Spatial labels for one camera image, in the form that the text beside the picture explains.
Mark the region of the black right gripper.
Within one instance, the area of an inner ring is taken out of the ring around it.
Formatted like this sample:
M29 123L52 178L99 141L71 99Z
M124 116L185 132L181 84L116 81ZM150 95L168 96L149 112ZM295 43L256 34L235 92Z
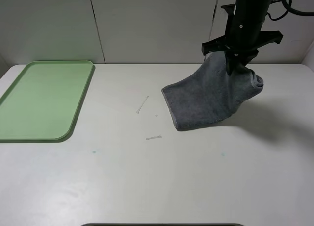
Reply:
M225 34L202 43L202 54L224 52L228 75L237 69L239 56L251 61L258 54L258 48L281 42L281 32L261 30L269 4L228 4L221 8L228 14Z

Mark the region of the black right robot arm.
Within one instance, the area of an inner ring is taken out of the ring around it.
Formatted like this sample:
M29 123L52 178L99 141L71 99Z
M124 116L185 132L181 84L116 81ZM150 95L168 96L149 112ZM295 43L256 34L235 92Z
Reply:
M202 43L202 53L223 52L226 71L241 71L259 51L270 43L279 44L283 35L279 31L262 31L271 0L236 0L235 4L224 5L227 14L225 34Z

